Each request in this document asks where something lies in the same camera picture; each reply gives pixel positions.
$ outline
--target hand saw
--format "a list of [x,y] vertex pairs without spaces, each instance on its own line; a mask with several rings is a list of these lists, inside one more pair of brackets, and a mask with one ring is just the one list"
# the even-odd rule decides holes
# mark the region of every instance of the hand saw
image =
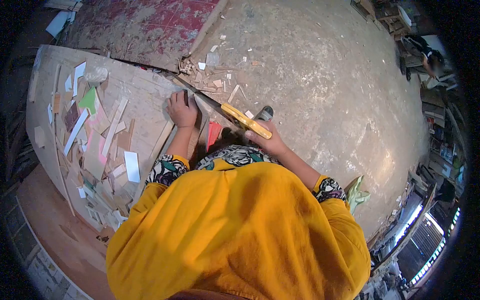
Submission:
[[210,98],[209,96],[202,93],[201,91],[199,91],[190,83],[181,79],[180,77],[175,75],[175,78],[178,81],[180,81],[182,84],[184,84],[187,88],[189,88],[195,95],[197,95],[201,100],[203,100],[216,112],[218,112],[219,114],[224,116],[227,120],[232,122],[235,126],[243,130],[251,130],[265,139],[270,139],[272,137],[271,132],[263,128],[260,124],[258,124],[254,120],[245,116],[243,113],[241,113],[238,109],[234,108],[232,105],[228,103],[220,104],[215,100],[213,100],[212,98]]

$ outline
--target floral patterned sleeve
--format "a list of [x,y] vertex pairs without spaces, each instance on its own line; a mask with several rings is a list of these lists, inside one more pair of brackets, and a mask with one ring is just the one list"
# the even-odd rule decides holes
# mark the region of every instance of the floral patterned sleeve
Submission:
[[145,184],[152,182],[170,186],[180,175],[188,172],[188,160],[178,155],[162,155],[156,159]]
[[319,177],[313,188],[312,194],[317,198],[318,203],[332,198],[340,199],[343,202],[347,200],[347,196],[338,182],[325,175]]

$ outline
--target black and white shirt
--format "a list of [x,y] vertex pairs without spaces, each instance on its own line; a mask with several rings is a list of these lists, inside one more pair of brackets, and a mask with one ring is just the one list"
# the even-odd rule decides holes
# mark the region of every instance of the black and white shirt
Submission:
[[423,37],[408,35],[405,36],[405,39],[412,43],[412,45],[427,58],[428,63],[431,62],[430,55],[432,55],[433,50]]

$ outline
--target yellow saw handle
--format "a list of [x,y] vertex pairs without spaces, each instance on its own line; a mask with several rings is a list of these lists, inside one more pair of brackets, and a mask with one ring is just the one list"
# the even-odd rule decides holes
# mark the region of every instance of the yellow saw handle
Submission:
[[228,103],[223,103],[221,108],[222,108],[222,111],[224,111],[226,115],[232,117],[231,121],[234,124],[240,126],[242,129],[251,130],[251,131],[255,132],[256,134],[264,137],[267,140],[272,137],[271,132],[269,132],[267,129],[263,128],[262,126],[260,126],[260,124],[258,124],[254,120],[252,120],[249,117],[242,114],[240,111],[238,111],[232,105],[230,105]]

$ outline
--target woman's left hand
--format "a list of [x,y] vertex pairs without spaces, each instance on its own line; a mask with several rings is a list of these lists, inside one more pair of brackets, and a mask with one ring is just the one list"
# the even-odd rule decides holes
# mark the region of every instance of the woman's left hand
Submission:
[[178,128],[193,128],[197,120],[197,104],[193,97],[184,100],[184,91],[172,93],[167,99],[167,113]]

